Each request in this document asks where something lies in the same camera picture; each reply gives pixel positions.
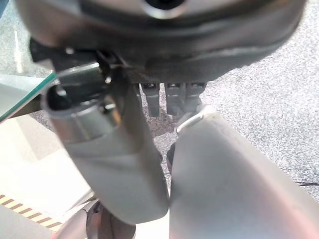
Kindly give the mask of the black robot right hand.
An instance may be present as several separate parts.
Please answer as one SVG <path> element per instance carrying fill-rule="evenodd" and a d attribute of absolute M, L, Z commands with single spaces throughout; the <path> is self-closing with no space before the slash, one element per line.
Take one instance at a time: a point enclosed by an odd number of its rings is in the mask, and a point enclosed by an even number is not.
<path fill-rule="evenodd" d="M 17 0 L 35 63 L 59 83 L 41 105 L 103 206 L 127 224 L 163 217 L 168 192 L 143 114 L 190 113 L 206 84 L 272 54 L 304 0 Z"/>

